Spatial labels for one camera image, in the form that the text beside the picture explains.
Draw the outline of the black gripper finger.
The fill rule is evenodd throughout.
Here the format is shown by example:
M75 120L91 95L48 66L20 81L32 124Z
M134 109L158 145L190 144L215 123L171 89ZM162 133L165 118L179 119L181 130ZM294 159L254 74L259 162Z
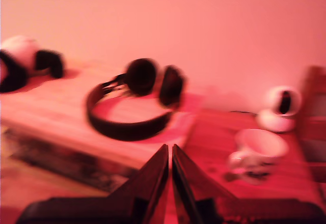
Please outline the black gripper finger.
M209 177L178 145L172 147L172 175L191 223L227 223L215 200L234 200L236 196Z
M143 167L108 196L108 223L150 223L169 174L169 148L162 145Z

